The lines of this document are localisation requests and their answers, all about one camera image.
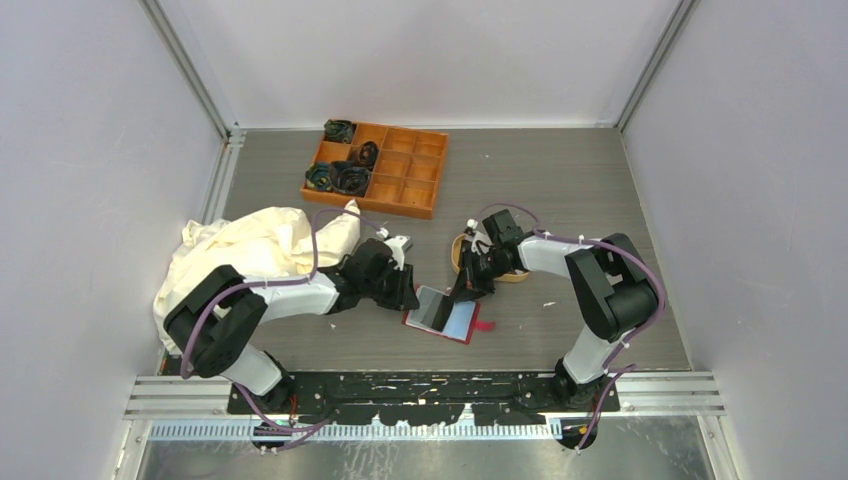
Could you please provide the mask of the tan oval tray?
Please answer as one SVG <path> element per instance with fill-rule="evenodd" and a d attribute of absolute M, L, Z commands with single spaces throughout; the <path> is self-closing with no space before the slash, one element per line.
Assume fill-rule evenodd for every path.
<path fill-rule="evenodd" d="M 460 234 L 454 238 L 451 246 L 450 252 L 450 261 L 452 270 L 454 273 L 458 274 L 460 271 L 459 259 L 460 259 L 460 250 L 462 246 L 462 242 L 464 240 L 465 235 Z M 525 281 L 529 277 L 529 272 L 519 271 L 519 272 L 509 272 L 502 276 L 496 278 L 497 282 L 503 283 L 520 283 Z"/>

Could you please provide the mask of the red card holder wallet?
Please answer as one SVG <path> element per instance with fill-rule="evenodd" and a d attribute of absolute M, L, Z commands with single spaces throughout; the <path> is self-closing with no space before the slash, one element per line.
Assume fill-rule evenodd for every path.
<path fill-rule="evenodd" d="M 435 330 L 424 330 L 415 328 L 406 324 L 406 312 L 402 319 L 402 324 L 423 331 L 429 334 L 436 335 L 441 338 L 446 338 L 461 344 L 467 345 L 471 342 L 475 332 L 489 332 L 495 329 L 496 323 L 482 320 L 480 318 L 481 306 L 476 301 L 465 301 L 455 303 L 453 311 L 442 332 Z"/>

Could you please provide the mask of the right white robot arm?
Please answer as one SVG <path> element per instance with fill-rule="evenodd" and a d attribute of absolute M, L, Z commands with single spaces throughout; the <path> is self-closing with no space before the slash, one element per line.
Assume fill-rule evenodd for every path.
<path fill-rule="evenodd" d="M 539 229 L 524 231 L 512 212 L 501 208 L 467 222 L 457 278 L 438 305 L 438 320 L 446 321 L 458 303 L 493 294 L 497 278 L 519 272 L 571 282 L 584 326 L 557 361 L 551 388 L 562 407 L 580 410 L 631 338 L 661 316 L 665 289 L 624 234 L 566 239 Z"/>

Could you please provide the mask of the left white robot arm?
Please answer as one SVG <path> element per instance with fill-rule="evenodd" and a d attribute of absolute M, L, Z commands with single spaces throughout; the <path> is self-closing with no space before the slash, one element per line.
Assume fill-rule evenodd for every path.
<path fill-rule="evenodd" d="M 231 265 L 213 269 L 165 317 L 163 328 L 202 378 L 222 376 L 252 393 L 269 413 L 285 409 L 294 393 L 289 373 L 250 340 L 263 323 L 298 315 L 332 315 L 363 299 L 395 311 L 420 303 L 413 267 L 405 254 L 407 236 L 370 238 L 338 264 L 312 278 L 249 281 Z"/>

